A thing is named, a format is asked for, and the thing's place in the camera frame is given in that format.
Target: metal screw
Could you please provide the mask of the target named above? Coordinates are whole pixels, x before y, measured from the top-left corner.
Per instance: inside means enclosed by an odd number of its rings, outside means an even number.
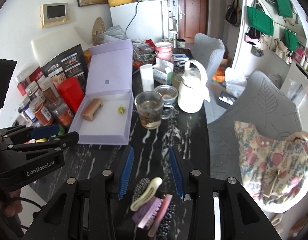
[[[199,170],[193,170],[191,171],[192,175],[193,176],[200,176],[201,175],[201,172]]]
[[[109,175],[112,174],[112,171],[111,170],[104,170],[102,173],[103,173],[104,176],[109,176]]]
[[[67,184],[71,185],[71,184],[74,184],[75,181],[76,181],[75,178],[68,178],[66,182],[67,182]]]
[[[236,183],[236,179],[235,178],[228,178],[227,181],[230,183],[230,184],[235,184]]]

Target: box lid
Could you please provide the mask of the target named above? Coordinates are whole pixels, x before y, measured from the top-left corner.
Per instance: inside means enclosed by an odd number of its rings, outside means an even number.
[[[89,48],[92,54],[86,94],[132,88],[131,40],[109,42]]]

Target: door frame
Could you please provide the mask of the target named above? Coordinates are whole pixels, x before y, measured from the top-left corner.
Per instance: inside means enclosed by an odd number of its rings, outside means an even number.
[[[178,35],[178,18],[180,11],[180,8],[178,6],[178,0],[176,0],[175,7],[177,11],[176,23],[177,23],[177,35]],[[210,36],[211,33],[211,16],[212,16],[212,0],[208,0],[207,32],[206,32],[207,36]]]

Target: door handle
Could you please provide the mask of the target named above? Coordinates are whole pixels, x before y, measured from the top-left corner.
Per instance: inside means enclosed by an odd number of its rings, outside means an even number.
[[[182,11],[180,11],[180,20],[183,19],[183,15],[185,15],[185,13],[183,13]]]

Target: green cloth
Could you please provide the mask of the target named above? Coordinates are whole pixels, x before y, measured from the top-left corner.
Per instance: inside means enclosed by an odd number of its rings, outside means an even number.
[[[291,32],[290,30],[286,30],[286,29],[284,30],[284,36],[285,36],[286,47],[295,53],[296,48],[299,45],[298,38],[293,32]]]
[[[273,36],[273,20],[264,12],[248,6],[249,26],[264,33],[265,35]]]
[[[292,7],[290,0],[275,0],[277,12],[280,16],[292,18]]]

